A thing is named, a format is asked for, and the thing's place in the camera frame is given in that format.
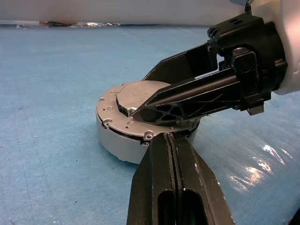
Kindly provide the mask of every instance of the screw hole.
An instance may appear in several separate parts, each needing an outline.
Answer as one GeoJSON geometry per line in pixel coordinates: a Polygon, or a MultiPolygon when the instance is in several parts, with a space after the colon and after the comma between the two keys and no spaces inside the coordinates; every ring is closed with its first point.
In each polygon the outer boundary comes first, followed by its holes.
{"type": "Polygon", "coordinates": [[[107,126],[107,125],[110,124],[112,121],[113,121],[112,119],[105,119],[105,120],[103,120],[103,124],[107,126]]]}
{"type": "Polygon", "coordinates": [[[234,23],[234,25],[240,24],[240,23],[242,23],[242,22],[243,22],[242,20],[237,21],[237,22],[234,23]]]}
{"type": "Polygon", "coordinates": [[[147,141],[154,137],[154,133],[151,130],[147,130],[144,134],[144,140],[147,141]]]}
{"type": "Polygon", "coordinates": [[[231,20],[231,21],[229,21],[230,23],[233,23],[233,22],[237,22],[238,21],[238,19],[234,19],[234,20],[231,20]]]}

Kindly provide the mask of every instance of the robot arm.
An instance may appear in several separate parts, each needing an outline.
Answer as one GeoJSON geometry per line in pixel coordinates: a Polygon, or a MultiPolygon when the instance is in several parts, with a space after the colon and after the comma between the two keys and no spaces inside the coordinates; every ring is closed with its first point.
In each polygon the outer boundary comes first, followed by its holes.
{"type": "Polygon", "coordinates": [[[265,18],[241,14],[212,26],[207,43],[158,63],[144,80],[171,85],[146,100],[134,119],[172,124],[228,108],[255,115],[271,92],[299,90],[300,0],[254,3],[253,14],[265,18]],[[224,57],[219,64],[217,54],[224,57]]]}
{"type": "MultiPolygon", "coordinates": [[[[257,2],[254,15],[210,27],[207,43],[158,63],[144,80],[170,85],[133,118],[171,126],[228,108],[254,115],[273,91],[300,90],[300,0],[257,2]],[[217,54],[224,57],[219,64],[217,54]]],[[[213,172],[185,137],[168,133],[151,140],[134,175],[127,225],[175,223],[235,224],[213,172]]]]}

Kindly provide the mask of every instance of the plastic sheet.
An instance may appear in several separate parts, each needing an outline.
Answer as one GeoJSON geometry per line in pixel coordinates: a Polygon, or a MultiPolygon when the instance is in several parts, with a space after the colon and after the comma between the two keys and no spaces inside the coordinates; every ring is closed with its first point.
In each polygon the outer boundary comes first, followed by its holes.
{"type": "MultiPolygon", "coordinates": [[[[0,29],[0,224],[126,224],[136,165],[98,143],[95,107],[112,86],[204,43],[207,28],[0,29]]],[[[194,147],[238,225],[287,225],[300,207],[300,93],[265,113],[205,117],[194,147]]]]}
{"type": "Polygon", "coordinates": [[[0,19],[213,25],[243,12],[229,0],[2,0],[0,19]]]}
{"type": "Polygon", "coordinates": [[[39,21],[7,21],[0,20],[1,27],[11,27],[17,29],[26,28],[51,28],[51,27],[70,27],[70,28],[96,28],[96,27],[107,27],[107,26],[120,26],[119,23],[113,22],[75,22],[69,25],[64,25],[58,22],[39,22],[39,21]]]}

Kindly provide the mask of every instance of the black plastic jaw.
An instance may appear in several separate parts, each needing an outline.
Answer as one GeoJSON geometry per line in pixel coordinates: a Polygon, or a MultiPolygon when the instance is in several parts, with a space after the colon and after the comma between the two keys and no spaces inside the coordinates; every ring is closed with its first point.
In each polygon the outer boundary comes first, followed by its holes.
{"type": "Polygon", "coordinates": [[[241,14],[211,27],[208,36],[206,44],[161,61],[144,78],[171,85],[144,102],[133,113],[135,120],[159,125],[228,108],[263,112],[287,68],[275,25],[241,14]],[[195,79],[216,69],[217,53],[224,57],[219,71],[195,79]]]}
{"type": "Polygon", "coordinates": [[[127,225],[233,225],[212,170],[178,134],[152,139],[131,186],[127,225]]]}

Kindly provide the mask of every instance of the cylindrical object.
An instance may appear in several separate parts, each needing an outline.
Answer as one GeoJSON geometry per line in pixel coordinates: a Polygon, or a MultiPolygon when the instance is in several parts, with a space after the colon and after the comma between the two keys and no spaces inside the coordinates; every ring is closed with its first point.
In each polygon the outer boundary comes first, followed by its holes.
{"type": "Polygon", "coordinates": [[[158,89],[169,84],[139,81],[111,88],[96,107],[97,130],[101,144],[120,160],[139,164],[149,142],[160,133],[178,132],[194,140],[198,122],[183,121],[172,126],[156,126],[135,121],[131,112],[158,89]]]}
{"type": "Polygon", "coordinates": [[[255,0],[252,14],[274,22],[288,64],[285,77],[275,93],[300,90],[300,0],[255,0]]]}

